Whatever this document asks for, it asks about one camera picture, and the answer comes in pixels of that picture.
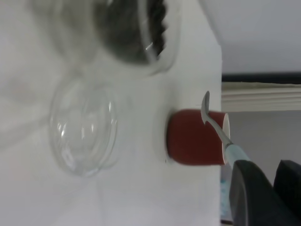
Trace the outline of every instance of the glass jar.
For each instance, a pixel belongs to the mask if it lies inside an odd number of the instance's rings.
[[[57,50],[90,74],[139,78],[166,71],[175,61],[178,0],[40,1],[47,2],[36,8],[47,15]]]

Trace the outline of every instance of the metal spoon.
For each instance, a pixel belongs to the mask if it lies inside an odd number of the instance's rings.
[[[204,124],[206,122],[209,122],[213,126],[216,133],[218,134],[219,138],[221,139],[224,145],[225,156],[231,168],[233,168],[234,162],[237,160],[250,161],[249,157],[246,155],[244,150],[241,149],[241,147],[239,147],[238,145],[234,145],[233,142],[227,137],[227,135],[221,129],[221,127],[216,123],[216,121],[214,121],[209,116],[209,99],[210,99],[210,93],[209,91],[207,91],[202,101],[202,107],[201,107],[202,121]]]

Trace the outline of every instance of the cup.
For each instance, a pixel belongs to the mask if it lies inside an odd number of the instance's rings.
[[[209,115],[230,137],[228,114],[210,111]],[[224,148],[211,124],[204,125],[201,111],[185,109],[173,114],[166,134],[168,155],[184,165],[224,165]]]

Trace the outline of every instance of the white wall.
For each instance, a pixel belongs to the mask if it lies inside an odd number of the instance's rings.
[[[231,140],[273,182],[280,160],[301,164],[301,111],[230,113]]]
[[[301,71],[300,0],[199,0],[222,45],[223,72]]]

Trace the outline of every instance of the clear glass bowl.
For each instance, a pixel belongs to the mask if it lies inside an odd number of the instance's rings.
[[[117,131],[111,91],[78,71],[58,87],[49,122],[54,156],[67,172],[89,177],[106,166]]]
[[[179,0],[35,1],[47,15],[55,46],[72,65],[115,77],[152,75],[173,65]]]

